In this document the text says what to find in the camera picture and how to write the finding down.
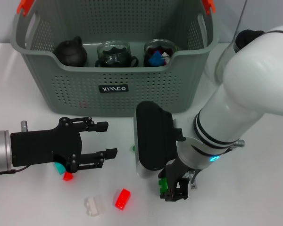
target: silver cylinder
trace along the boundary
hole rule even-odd
[[[8,130],[0,131],[0,172],[11,170],[11,148]]]
[[[21,121],[21,132],[28,132],[27,121]]]

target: teal block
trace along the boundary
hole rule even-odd
[[[56,168],[58,170],[58,173],[60,175],[62,175],[62,174],[64,174],[66,172],[66,169],[65,169],[65,167],[62,164],[60,164],[58,162],[55,162],[55,166],[56,166]]]

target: black ring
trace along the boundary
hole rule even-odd
[[[209,143],[208,141],[206,141],[206,140],[201,136],[201,134],[198,132],[198,130],[197,130],[196,117],[197,117],[197,116],[195,116],[194,121],[193,121],[194,131],[195,131],[196,135],[198,136],[198,138],[199,138],[204,144],[206,144],[207,146],[209,146],[209,147],[211,147],[211,148],[215,148],[215,149],[226,149],[226,148],[231,147],[231,145],[229,145],[229,146],[227,146],[227,147],[219,147],[219,146],[213,145],[213,144]]]
[[[221,155],[224,154],[224,153],[222,153],[222,154],[208,154],[208,153],[203,152],[202,150],[198,149],[197,147],[195,147],[193,145],[191,145],[191,146],[192,146],[192,148],[195,149],[196,152],[198,152],[199,154],[202,154],[206,157],[218,157],[218,156],[221,156]]]
[[[235,143],[237,140],[233,141],[233,142],[223,142],[223,141],[219,141],[219,140],[216,140],[215,138],[211,137],[205,130],[204,128],[202,127],[201,123],[200,123],[200,112],[196,115],[197,117],[197,125],[200,129],[200,131],[211,141],[213,141],[214,143],[216,144],[219,144],[219,145],[232,145],[233,143]]]
[[[283,33],[283,31],[275,30],[275,31],[265,32],[264,34],[268,34],[268,33]]]

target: basket logo text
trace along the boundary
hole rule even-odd
[[[118,93],[118,92],[128,92],[128,85],[106,85],[99,86],[100,93]]]

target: red block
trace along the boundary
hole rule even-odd
[[[123,189],[121,194],[119,195],[117,202],[115,203],[115,207],[120,209],[120,210],[124,210],[129,198],[130,198],[131,193],[126,190]]]
[[[69,180],[72,180],[72,178],[74,178],[74,176],[71,174],[71,173],[65,173],[64,174],[64,177],[63,177],[63,180],[65,181],[69,181]]]

